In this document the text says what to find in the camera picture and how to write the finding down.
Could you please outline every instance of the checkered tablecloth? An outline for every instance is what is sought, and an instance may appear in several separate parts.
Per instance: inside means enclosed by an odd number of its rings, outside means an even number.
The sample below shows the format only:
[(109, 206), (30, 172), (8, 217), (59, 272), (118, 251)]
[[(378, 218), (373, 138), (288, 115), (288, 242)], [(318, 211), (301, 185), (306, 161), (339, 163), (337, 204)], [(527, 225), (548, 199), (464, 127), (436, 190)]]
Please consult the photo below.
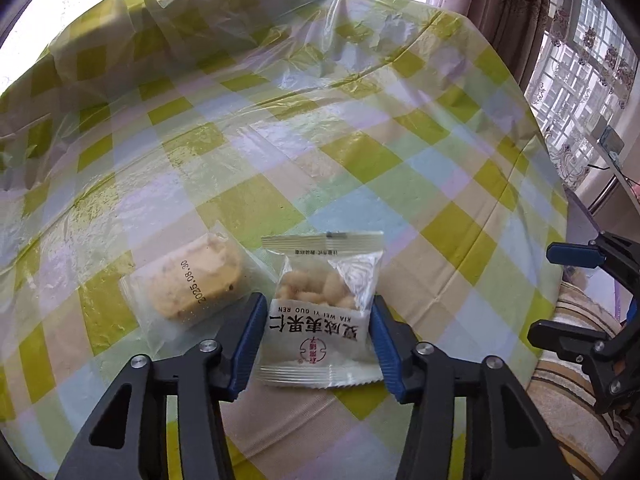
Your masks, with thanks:
[[(524, 383), (558, 297), (566, 199), (529, 107), (466, 18), (418, 2), (104, 0), (0, 98), (0, 172), (0, 428), (48, 478), (147, 351), (118, 280), (216, 221), (263, 259), (263, 235), (384, 231), (398, 315)], [(409, 414), (381, 383), (252, 381), (223, 407), (240, 480), (392, 478)]]

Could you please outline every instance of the nuts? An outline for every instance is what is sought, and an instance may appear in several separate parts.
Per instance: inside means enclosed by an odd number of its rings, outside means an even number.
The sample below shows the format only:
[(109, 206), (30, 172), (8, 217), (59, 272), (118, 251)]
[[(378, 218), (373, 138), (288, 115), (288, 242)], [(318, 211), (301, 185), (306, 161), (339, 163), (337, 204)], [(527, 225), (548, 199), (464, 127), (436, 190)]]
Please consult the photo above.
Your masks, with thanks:
[(282, 285), (289, 285), (293, 291), (308, 290), (309, 275), (301, 270), (290, 270), (280, 280)]
[(342, 298), (335, 306), (339, 306), (340, 308), (350, 308), (351, 310), (356, 310), (356, 299), (350, 294)]
[(276, 298), (278, 300), (295, 300), (296, 293), (290, 285), (281, 285), (276, 292)]
[(296, 294), (298, 301), (306, 301), (307, 303), (321, 304), (324, 303), (324, 296), (316, 292), (299, 292)]
[(335, 305), (349, 294), (350, 291), (340, 274), (337, 272), (330, 272), (324, 282), (322, 293), (329, 304)]
[(278, 300), (298, 300), (322, 306), (358, 309), (354, 295), (335, 270), (325, 276), (290, 270), (282, 275), (275, 297)]

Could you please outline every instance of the plastic wrapper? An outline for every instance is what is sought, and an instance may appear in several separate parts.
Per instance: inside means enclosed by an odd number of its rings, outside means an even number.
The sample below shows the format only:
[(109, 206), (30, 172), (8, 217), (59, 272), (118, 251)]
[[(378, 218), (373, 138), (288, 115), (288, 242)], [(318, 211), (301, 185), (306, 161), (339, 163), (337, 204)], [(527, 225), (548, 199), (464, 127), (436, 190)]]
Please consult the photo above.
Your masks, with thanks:
[(381, 380), (368, 332), (382, 233), (265, 237), (262, 246), (284, 258), (257, 377), (312, 388)]
[(273, 295), (276, 277), (218, 222), (213, 229), (120, 280), (149, 349), (185, 352), (212, 337), (225, 307), (250, 292)]

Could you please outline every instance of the striped cushion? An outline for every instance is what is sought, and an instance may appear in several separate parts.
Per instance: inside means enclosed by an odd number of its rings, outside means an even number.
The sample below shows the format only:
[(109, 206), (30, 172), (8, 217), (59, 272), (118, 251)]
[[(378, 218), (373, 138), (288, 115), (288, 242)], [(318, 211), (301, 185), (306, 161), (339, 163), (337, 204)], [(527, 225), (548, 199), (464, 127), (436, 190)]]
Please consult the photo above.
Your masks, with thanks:
[[(610, 336), (620, 331), (620, 324), (607, 311), (565, 282), (553, 319)], [(561, 361), (552, 352), (542, 353), (527, 393), (560, 443), (574, 476), (599, 479), (631, 433), (630, 421), (610, 413), (597, 415), (591, 383), (580, 365)]]

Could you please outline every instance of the blue gripper pad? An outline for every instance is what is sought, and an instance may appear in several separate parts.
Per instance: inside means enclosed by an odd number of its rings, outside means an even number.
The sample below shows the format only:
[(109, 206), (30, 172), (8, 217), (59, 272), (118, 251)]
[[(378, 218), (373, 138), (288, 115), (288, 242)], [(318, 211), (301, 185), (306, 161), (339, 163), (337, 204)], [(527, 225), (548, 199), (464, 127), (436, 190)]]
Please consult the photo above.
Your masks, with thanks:
[(626, 322), (627, 323), (631, 322), (631, 320), (636, 317), (637, 313), (638, 313), (638, 302), (636, 301), (636, 298), (633, 298), (631, 300), (631, 303), (629, 304), (629, 310), (626, 313)]
[(597, 247), (560, 242), (549, 244), (546, 248), (546, 259), (552, 264), (588, 269), (595, 269), (605, 261), (604, 255)]
[(249, 381), (267, 321), (267, 299), (262, 294), (254, 293), (249, 296), (246, 308), (252, 310), (230, 358), (231, 380), (227, 391), (231, 399), (237, 399)]
[(374, 298), (369, 334), (386, 389), (401, 404), (415, 402), (424, 386), (424, 374), (414, 367), (412, 356), (418, 340), (409, 325), (393, 319), (382, 296)]

